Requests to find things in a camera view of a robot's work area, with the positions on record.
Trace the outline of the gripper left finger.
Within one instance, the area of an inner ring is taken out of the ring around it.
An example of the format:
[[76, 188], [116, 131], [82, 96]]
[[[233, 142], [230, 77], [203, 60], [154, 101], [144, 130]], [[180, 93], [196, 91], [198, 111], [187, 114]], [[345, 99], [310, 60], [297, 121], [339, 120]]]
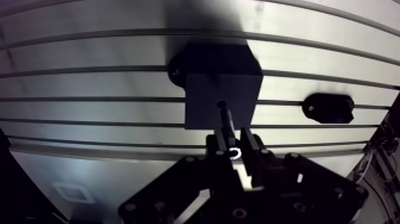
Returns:
[[222, 219], [235, 194], [243, 193], [230, 159], [230, 149], [239, 141], [224, 129], [215, 130], [205, 140], [204, 158], [180, 159], [119, 206], [123, 223], [173, 223], [205, 189], [210, 199], [197, 220]]

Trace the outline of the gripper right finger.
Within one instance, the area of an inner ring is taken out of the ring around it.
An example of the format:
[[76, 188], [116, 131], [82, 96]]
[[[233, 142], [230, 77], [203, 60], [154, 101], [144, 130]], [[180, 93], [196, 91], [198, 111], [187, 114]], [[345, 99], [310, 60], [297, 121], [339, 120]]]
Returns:
[[298, 153], [276, 156], [248, 128], [240, 148], [256, 189], [246, 195], [251, 223], [354, 223], [368, 198], [361, 185]]

